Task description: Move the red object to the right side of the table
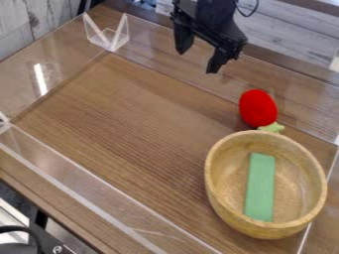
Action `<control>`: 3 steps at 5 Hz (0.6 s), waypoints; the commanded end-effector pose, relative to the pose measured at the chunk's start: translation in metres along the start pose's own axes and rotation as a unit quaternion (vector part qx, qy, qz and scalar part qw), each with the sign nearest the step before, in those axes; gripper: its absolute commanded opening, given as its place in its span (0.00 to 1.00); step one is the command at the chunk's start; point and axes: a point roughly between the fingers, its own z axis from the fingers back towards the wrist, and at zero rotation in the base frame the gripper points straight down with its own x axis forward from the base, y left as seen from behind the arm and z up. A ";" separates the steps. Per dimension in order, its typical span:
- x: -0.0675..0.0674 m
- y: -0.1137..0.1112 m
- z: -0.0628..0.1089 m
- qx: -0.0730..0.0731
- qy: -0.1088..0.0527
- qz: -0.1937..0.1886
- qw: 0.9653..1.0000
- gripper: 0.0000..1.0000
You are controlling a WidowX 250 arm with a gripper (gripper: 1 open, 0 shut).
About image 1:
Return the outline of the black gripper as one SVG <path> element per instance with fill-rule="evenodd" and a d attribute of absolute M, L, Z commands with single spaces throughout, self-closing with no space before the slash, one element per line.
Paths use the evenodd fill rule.
<path fill-rule="evenodd" d="M 231 59 L 238 59 L 249 38 L 235 22 L 235 0 L 173 0 L 175 48 L 183 55 L 199 37 L 217 49 L 207 73 L 217 73 Z"/>

